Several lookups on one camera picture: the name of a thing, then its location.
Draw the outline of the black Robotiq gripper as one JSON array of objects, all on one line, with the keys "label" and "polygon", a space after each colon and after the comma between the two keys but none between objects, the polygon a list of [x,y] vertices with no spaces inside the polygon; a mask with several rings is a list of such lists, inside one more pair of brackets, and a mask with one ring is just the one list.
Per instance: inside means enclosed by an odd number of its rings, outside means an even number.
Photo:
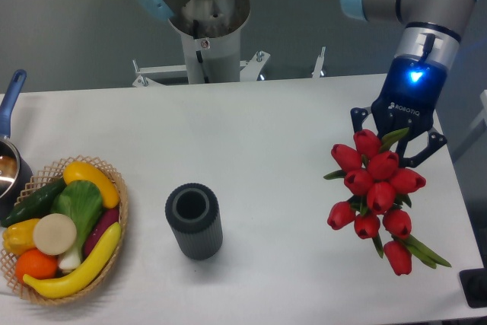
[{"label": "black Robotiq gripper", "polygon": [[[375,131],[380,137],[408,128],[413,140],[433,126],[433,112],[447,73],[428,63],[398,57],[393,60],[378,98],[371,107],[350,110],[353,132]],[[428,131],[427,145],[412,157],[401,157],[400,167],[418,167],[440,148],[447,138],[437,130]]]}]

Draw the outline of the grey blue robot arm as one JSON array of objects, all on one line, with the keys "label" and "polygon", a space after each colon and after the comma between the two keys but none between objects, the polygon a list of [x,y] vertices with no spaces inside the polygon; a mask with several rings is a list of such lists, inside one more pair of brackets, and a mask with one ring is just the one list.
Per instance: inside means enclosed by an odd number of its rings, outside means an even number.
[{"label": "grey blue robot arm", "polygon": [[[240,64],[240,32],[250,0],[137,0],[159,21],[179,33],[190,83],[256,79],[255,63]],[[398,21],[404,26],[384,86],[367,108],[351,111],[354,130],[372,116],[387,139],[406,130],[396,143],[399,163],[416,167],[446,140],[433,127],[433,112],[477,0],[340,0],[342,12],[363,21]]]}]

